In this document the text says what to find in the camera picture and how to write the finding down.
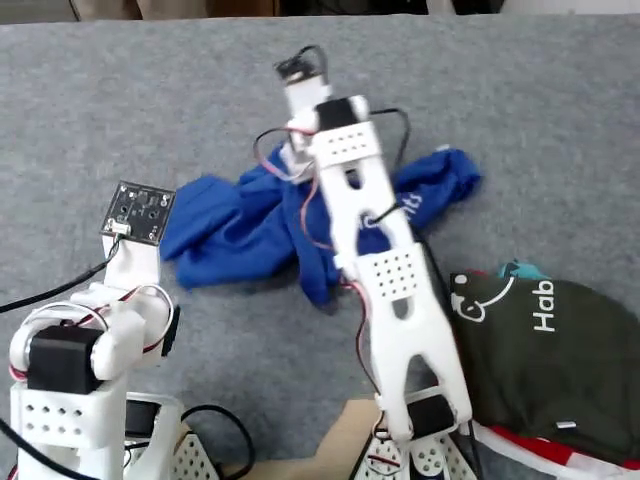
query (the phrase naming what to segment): perforated plate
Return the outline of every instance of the perforated plate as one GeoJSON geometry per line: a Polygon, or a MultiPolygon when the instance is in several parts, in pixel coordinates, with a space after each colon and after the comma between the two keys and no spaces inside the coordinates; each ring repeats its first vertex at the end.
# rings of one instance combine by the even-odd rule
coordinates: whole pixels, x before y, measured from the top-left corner
{"type": "Polygon", "coordinates": [[[318,132],[310,148],[320,168],[382,154],[372,122],[318,132]]]}
{"type": "Polygon", "coordinates": [[[171,480],[220,480],[195,433],[186,435],[176,450],[171,480]]]}
{"type": "Polygon", "coordinates": [[[476,474],[449,435],[440,438],[451,480],[477,480],[476,474]]]}
{"type": "Polygon", "coordinates": [[[417,472],[424,478],[439,478],[446,466],[442,450],[443,446],[434,437],[411,442],[411,460],[417,472]]]}
{"type": "Polygon", "coordinates": [[[361,257],[375,276],[375,293],[390,302],[412,296],[418,288],[416,265],[420,259],[414,259],[416,249],[394,248],[382,253],[361,257]]]}
{"type": "Polygon", "coordinates": [[[386,451],[392,442],[371,440],[356,466],[351,480],[477,480],[475,473],[458,450],[449,435],[437,439],[428,437],[411,442],[411,461],[407,456],[402,467],[395,471],[373,470],[368,456],[371,454],[393,455],[386,451]]]}
{"type": "Polygon", "coordinates": [[[353,480],[409,480],[408,452],[401,452],[397,445],[390,441],[377,438],[370,440],[363,453],[361,463],[353,480]],[[398,466],[385,463],[384,460],[395,462],[398,466]]]}

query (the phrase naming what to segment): table surface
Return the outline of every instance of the table surface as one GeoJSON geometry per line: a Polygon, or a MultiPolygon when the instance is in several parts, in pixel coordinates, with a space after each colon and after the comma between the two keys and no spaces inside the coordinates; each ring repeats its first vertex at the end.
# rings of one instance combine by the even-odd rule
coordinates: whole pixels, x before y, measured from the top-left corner
{"type": "MultiPolygon", "coordinates": [[[[336,92],[411,115],[408,158],[449,143],[486,175],[431,226],[446,271],[514,257],[640,312],[639,16],[227,19],[0,27],[0,303],[100,257],[119,179],[177,188],[235,179],[256,133],[287,119],[272,64],[308,43],[336,92]]],[[[400,138],[380,124],[385,149],[400,138]]],[[[344,402],[370,395],[353,351],[358,305],[314,309],[292,267],[272,281],[193,292],[170,359],[132,389],[230,407],[261,458],[311,455],[344,402]]],[[[26,311],[5,315],[0,351],[26,311]]],[[[8,418],[10,379],[0,414],[8,418]]],[[[212,452],[239,436],[202,417],[212,452]]],[[[6,440],[0,443],[8,447],[6,440]]],[[[14,450],[0,451],[8,469],[14,450]]],[[[488,478],[539,478],[485,453],[488,478]]]]}

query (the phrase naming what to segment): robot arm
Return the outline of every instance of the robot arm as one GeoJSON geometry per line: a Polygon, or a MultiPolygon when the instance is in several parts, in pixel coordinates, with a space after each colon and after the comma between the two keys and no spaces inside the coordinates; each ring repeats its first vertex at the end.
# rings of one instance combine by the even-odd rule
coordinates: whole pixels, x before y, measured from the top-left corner
{"type": "Polygon", "coordinates": [[[391,438],[406,445],[445,434],[471,419],[471,403],[451,327],[434,294],[422,246],[414,241],[402,209],[394,208],[396,199],[367,101],[360,96],[330,98],[330,87],[319,86],[320,79],[326,82],[323,72],[312,72],[304,69],[296,73],[291,68],[285,77],[293,115],[287,126],[315,133],[310,142],[292,135],[283,147],[283,160],[290,173],[306,170],[298,182],[317,176],[315,181],[331,217],[336,266],[365,292],[376,401],[386,416],[391,438]],[[297,98],[302,91],[307,95],[306,103],[297,98]],[[348,174],[357,176],[357,187],[348,174]],[[388,251],[359,254],[359,225],[365,215],[379,219],[391,245],[388,251]],[[433,370],[438,385],[405,396],[407,370],[414,356],[433,370]],[[425,424],[420,414],[425,410],[442,410],[444,414],[437,422],[425,424]]]}
{"type": "MultiPolygon", "coordinates": [[[[11,390],[12,426],[40,452],[79,474],[123,479],[125,441],[137,428],[127,411],[147,398],[127,393],[128,374],[157,364],[171,347],[179,309],[158,285],[158,240],[172,197],[172,192],[121,182],[104,224],[105,254],[109,258],[117,249],[104,283],[32,311],[12,339],[10,362],[17,380],[11,390]]],[[[183,408],[169,398],[153,402],[149,430],[143,432],[149,446],[126,478],[169,476],[183,408]]],[[[66,478],[23,450],[18,472],[20,478],[66,478]]]]}

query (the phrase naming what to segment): black cable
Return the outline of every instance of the black cable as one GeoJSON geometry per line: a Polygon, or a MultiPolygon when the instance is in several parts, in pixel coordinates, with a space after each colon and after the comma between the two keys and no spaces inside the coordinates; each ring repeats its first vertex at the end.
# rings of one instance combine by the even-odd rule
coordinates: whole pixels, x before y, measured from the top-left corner
{"type": "MultiPolygon", "coordinates": [[[[436,257],[431,249],[431,245],[429,245],[429,241],[422,236],[420,231],[418,231],[413,225],[411,226],[411,231],[413,232],[413,236],[415,239],[422,244],[424,250],[427,254],[427,258],[429,259],[429,263],[433,267],[433,270],[436,274],[436,279],[438,281],[438,287],[440,289],[440,293],[442,295],[443,307],[445,310],[445,314],[447,318],[451,319],[453,315],[453,309],[451,308],[451,292],[449,291],[448,283],[444,279],[444,275],[442,270],[440,269],[440,265],[436,260],[436,257]]],[[[484,473],[482,471],[482,461],[480,460],[480,452],[478,450],[478,440],[476,439],[475,432],[473,431],[473,422],[469,422],[469,442],[471,443],[471,451],[473,453],[473,462],[475,463],[475,473],[478,480],[484,480],[484,473]]]]}
{"type": "Polygon", "coordinates": [[[409,114],[401,108],[373,110],[371,115],[385,115],[388,113],[397,114],[402,120],[402,123],[404,123],[404,135],[402,136],[402,141],[400,142],[400,147],[398,148],[398,153],[396,154],[396,159],[393,165],[393,169],[395,170],[402,164],[402,160],[404,160],[404,154],[407,150],[407,145],[409,144],[409,137],[411,136],[411,120],[409,120],[409,114]]]}
{"type": "Polygon", "coordinates": [[[476,477],[478,480],[484,480],[484,472],[482,471],[482,462],[480,461],[480,451],[478,450],[478,440],[476,432],[473,429],[473,421],[469,422],[469,435],[471,436],[471,451],[473,452],[473,462],[476,464],[476,477]]]}
{"type": "Polygon", "coordinates": [[[71,7],[71,11],[73,12],[73,17],[76,19],[76,22],[79,22],[80,13],[78,12],[78,7],[76,7],[76,2],[74,0],[69,0],[69,6],[71,7]]]}
{"type": "Polygon", "coordinates": [[[28,455],[33,457],[34,460],[40,462],[47,468],[50,468],[54,472],[59,475],[65,476],[67,478],[72,478],[74,480],[99,480],[94,477],[89,477],[87,475],[82,475],[81,473],[74,472],[73,470],[68,469],[67,467],[60,465],[59,463],[51,460],[49,457],[41,453],[36,447],[27,442],[24,438],[22,438],[18,432],[12,429],[7,422],[5,422],[2,418],[0,418],[0,431],[16,446],[22,450],[24,450],[28,455]]]}
{"type": "Polygon", "coordinates": [[[320,63],[320,71],[324,77],[325,83],[329,83],[329,58],[327,57],[327,53],[323,50],[320,45],[307,45],[306,47],[302,47],[298,53],[296,53],[293,58],[300,58],[307,52],[313,52],[318,57],[318,61],[320,63]]]}
{"type": "Polygon", "coordinates": [[[221,415],[224,415],[229,420],[231,420],[236,425],[236,427],[238,427],[238,430],[240,430],[240,433],[242,434],[242,436],[244,437],[247,443],[249,458],[247,460],[247,464],[244,467],[242,467],[237,472],[232,473],[231,475],[225,475],[222,480],[238,480],[246,476],[256,463],[256,448],[253,445],[253,439],[251,438],[251,434],[249,434],[249,431],[247,430],[247,428],[244,426],[244,424],[240,421],[238,417],[236,417],[233,413],[231,413],[226,408],[221,407],[219,405],[198,405],[197,407],[190,408],[189,410],[184,412],[182,414],[182,417],[180,417],[180,419],[184,422],[191,415],[198,412],[220,413],[221,415]]]}
{"type": "Polygon", "coordinates": [[[0,314],[7,313],[7,312],[10,312],[12,310],[17,310],[18,308],[26,307],[28,305],[33,305],[34,303],[42,302],[43,300],[48,300],[48,299],[50,299],[52,297],[55,297],[56,295],[60,295],[61,293],[66,292],[67,290],[71,290],[73,287],[76,287],[76,286],[80,285],[81,283],[86,282],[91,277],[93,277],[96,273],[104,270],[107,267],[107,265],[109,264],[109,262],[111,260],[113,260],[113,257],[115,257],[116,253],[118,253],[118,248],[120,246],[121,238],[122,237],[120,237],[118,235],[116,236],[116,240],[113,243],[113,246],[111,247],[111,250],[109,251],[109,255],[107,256],[107,259],[104,262],[102,262],[102,263],[96,265],[95,267],[87,270],[82,275],[77,276],[76,278],[74,278],[70,282],[67,282],[67,283],[65,283],[63,285],[60,285],[59,287],[53,288],[53,289],[48,290],[46,292],[39,293],[39,294],[34,295],[32,297],[23,298],[22,300],[16,300],[15,302],[11,302],[11,303],[7,303],[6,305],[2,305],[2,306],[0,306],[0,314]]]}

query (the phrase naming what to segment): crumpled fabric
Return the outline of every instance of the crumpled fabric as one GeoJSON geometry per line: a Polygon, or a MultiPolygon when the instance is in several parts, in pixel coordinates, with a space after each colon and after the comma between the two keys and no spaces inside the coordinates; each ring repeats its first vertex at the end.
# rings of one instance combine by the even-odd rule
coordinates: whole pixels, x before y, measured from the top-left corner
{"type": "MultiPolygon", "coordinates": [[[[270,161],[284,169],[279,149],[270,161]]],[[[392,176],[392,186],[411,224],[424,228],[448,205],[467,198],[480,178],[462,150],[449,148],[402,167],[392,176]]],[[[310,188],[309,182],[282,181],[262,166],[236,184],[215,175],[198,178],[176,193],[161,258],[175,261],[178,282],[187,289],[270,277],[297,259],[304,293],[324,305],[340,274],[333,251],[316,247],[301,228],[300,208],[310,188]]],[[[309,204],[306,224],[316,242],[331,243],[320,191],[309,204]]],[[[359,252],[388,248],[385,235],[364,218],[359,252]]]]}

